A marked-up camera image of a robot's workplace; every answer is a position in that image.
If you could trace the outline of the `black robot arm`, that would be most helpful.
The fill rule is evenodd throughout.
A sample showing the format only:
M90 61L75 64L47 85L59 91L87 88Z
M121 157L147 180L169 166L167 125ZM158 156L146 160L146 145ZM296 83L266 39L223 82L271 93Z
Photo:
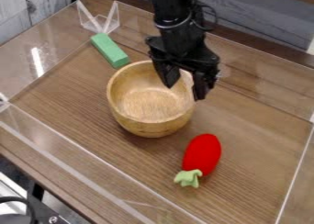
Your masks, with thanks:
M206 5L197 0L150 0L159 36L146 38L157 74L169 87L177 84L181 71L193 76L194 100L203 100L215 86L219 57L205 43L206 32L214 28L203 22Z

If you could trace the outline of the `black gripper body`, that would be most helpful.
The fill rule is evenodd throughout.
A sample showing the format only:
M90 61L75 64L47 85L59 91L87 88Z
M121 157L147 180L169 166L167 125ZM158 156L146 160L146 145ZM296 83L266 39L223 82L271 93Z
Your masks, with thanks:
M205 43L205 35L165 40L149 36L150 58L158 73L183 69L190 73L218 73L219 57Z

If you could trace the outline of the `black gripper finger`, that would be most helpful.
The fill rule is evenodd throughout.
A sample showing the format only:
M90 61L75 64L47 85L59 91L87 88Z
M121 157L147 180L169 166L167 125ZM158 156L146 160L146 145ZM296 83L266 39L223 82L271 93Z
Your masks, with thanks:
M154 58L153 63L162 83L169 88L173 88L181 78L179 66L177 64L177 61Z
M203 100L207 93L215 86L218 69L209 69L206 72L195 71L193 73L193 94L195 100Z

